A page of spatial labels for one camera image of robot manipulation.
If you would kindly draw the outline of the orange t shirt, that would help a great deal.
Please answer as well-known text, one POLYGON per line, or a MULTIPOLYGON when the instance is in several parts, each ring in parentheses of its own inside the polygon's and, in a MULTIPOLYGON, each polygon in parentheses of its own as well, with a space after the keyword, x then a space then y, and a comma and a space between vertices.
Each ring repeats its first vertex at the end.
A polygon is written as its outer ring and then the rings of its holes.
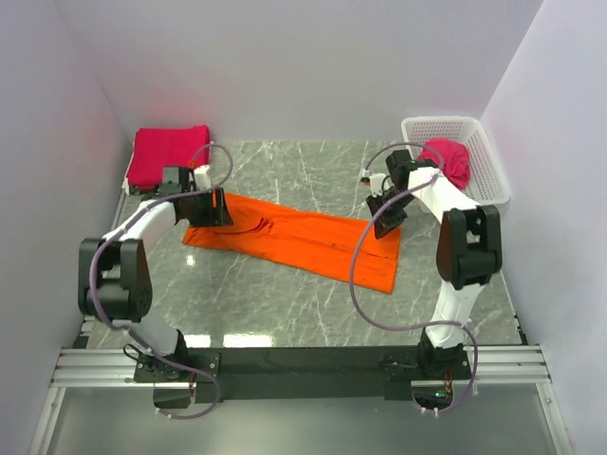
MULTIPOLYGON (((325 278, 348 282, 363 220, 301 211, 228 193, 230 227, 189 227, 188 246, 231 250, 257 259, 300 268, 325 278)), ((368 234, 355 267, 355 285, 385 294, 394 291, 400 231, 377 240, 368 234)))

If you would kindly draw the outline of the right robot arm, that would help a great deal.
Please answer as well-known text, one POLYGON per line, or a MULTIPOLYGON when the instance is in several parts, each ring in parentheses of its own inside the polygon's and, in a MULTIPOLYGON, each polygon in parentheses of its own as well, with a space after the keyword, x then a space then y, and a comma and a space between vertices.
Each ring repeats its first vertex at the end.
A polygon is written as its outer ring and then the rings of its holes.
POLYGON ((502 267, 500 212, 464 195, 445 176, 445 158, 427 146, 429 157, 412 157, 408 143, 385 148, 387 173, 360 172, 370 188, 366 199, 369 231, 381 239, 406 218, 404 209, 418 200, 440 224, 435 253, 441 278, 429 324, 417 345, 417 367, 426 376, 441 375, 464 359, 464 328, 474 304, 502 267))

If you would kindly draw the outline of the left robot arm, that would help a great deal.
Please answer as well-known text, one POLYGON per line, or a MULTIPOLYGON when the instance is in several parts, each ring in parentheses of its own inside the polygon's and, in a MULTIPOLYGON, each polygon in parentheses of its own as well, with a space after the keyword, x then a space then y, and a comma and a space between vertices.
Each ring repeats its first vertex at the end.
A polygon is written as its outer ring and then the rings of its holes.
POLYGON ((151 360, 175 368, 189 361, 184 336, 151 313, 153 286, 147 251, 181 221, 191 228, 231 227, 224 190, 214 186, 208 165, 166 167, 160 184, 145 195, 136 211, 99 239, 79 248, 80 311, 123 331, 151 360))

